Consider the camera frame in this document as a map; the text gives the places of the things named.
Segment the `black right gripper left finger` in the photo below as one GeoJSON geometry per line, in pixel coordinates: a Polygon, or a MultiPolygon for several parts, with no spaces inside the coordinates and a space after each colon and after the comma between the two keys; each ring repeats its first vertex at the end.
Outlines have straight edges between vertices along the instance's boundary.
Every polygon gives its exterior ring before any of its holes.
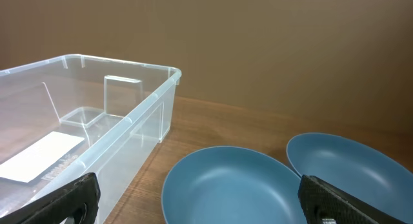
{"type": "Polygon", "coordinates": [[[1,224],[94,224],[101,197],[95,173],[87,173],[1,218],[1,224]]]}

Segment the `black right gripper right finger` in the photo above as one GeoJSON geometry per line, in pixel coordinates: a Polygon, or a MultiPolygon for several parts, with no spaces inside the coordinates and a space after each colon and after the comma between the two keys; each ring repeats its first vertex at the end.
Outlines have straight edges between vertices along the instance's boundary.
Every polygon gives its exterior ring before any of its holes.
{"type": "Polygon", "coordinates": [[[297,195],[308,224],[405,224],[316,176],[303,175],[297,195]]]}

